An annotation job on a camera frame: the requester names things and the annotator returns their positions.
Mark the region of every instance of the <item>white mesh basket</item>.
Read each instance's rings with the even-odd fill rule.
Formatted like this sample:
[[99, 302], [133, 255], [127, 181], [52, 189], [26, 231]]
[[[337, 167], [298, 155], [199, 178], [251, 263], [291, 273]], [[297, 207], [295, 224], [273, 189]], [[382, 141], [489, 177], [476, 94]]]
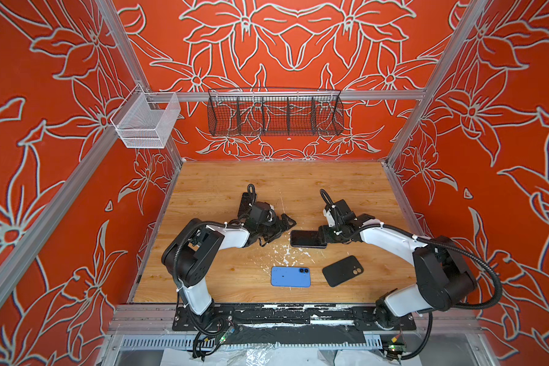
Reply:
[[157, 109], [158, 104], [147, 100], [151, 94], [137, 85], [110, 119], [127, 148], [163, 148], [171, 135], [181, 112], [177, 95], [171, 93], [169, 102], [160, 105], [165, 108]]

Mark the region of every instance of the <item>smartphone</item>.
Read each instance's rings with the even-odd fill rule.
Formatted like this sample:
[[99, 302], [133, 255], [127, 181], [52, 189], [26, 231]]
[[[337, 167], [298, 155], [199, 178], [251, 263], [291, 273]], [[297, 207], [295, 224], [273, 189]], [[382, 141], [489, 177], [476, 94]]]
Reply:
[[320, 231], [293, 230], [291, 231], [291, 246], [297, 248], [327, 248]]
[[306, 267], [272, 267], [271, 285], [309, 287], [311, 286], [311, 271]]

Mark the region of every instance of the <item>floral wallpaper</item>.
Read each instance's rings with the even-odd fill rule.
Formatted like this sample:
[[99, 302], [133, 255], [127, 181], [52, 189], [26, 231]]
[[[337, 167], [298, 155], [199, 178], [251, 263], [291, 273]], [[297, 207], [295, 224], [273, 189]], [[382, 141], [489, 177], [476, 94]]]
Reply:
[[[0, 264], [133, 87], [93, 0], [0, 0]], [[175, 172], [115, 143], [0, 310], [0, 365], [94, 363]]]
[[490, 0], [395, 171], [427, 234], [500, 274], [478, 318], [501, 364], [549, 365], [549, 1]]
[[[421, 89], [468, 3], [114, 0], [153, 90], [177, 92]], [[209, 134], [205, 103], [187, 102], [173, 139], [194, 160], [380, 159], [413, 106], [344, 102], [345, 130], [334, 138], [225, 138]]]

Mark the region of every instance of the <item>wooden tabletop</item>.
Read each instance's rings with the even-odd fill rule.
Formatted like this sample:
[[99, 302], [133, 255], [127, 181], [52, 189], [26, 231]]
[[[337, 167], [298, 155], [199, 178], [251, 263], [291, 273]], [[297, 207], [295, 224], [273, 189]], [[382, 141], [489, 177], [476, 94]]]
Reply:
[[[194, 217], [217, 222], [236, 217], [248, 183], [258, 201], [286, 213], [296, 230], [317, 230], [326, 224], [319, 189], [333, 201], [344, 199], [356, 215], [376, 216], [408, 230], [380, 163], [373, 162], [187, 162], [178, 177], [159, 235], [149, 256], [134, 302], [176, 301], [176, 286], [162, 265], [163, 251]], [[290, 232], [261, 247], [219, 251], [206, 281], [216, 302], [338, 302], [369, 303], [395, 288], [415, 282], [413, 267], [374, 245], [361, 242], [329, 244], [326, 249], [293, 248]], [[321, 272], [354, 255], [364, 273], [335, 288]], [[273, 266], [308, 267], [311, 287], [271, 286]]]

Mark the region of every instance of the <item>scratched table surface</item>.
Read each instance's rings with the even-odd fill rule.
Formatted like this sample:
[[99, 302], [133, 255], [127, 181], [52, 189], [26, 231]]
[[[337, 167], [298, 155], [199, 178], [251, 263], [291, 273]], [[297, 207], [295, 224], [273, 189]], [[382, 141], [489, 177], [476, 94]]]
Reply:
[[[367, 213], [408, 230], [386, 174], [376, 162], [187, 162], [178, 177], [159, 234], [154, 242], [134, 302], [175, 303], [176, 286], [161, 255], [194, 217], [217, 222], [236, 217], [248, 183], [257, 200], [270, 203], [280, 216], [297, 221], [297, 230], [326, 224], [319, 189], [333, 201], [344, 199], [356, 215]], [[358, 258], [364, 272], [332, 288], [322, 268], [348, 255]], [[271, 286], [274, 266], [308, 267], [311, 287]], [[374, 245], [329, 244], [326, 249], [293, 248], [290, 232], [265, 247], [218, 252], [206, 276], [216, 302], [338, 302], [370, 303], [395, 288], [415, 282], [413, 267]]]

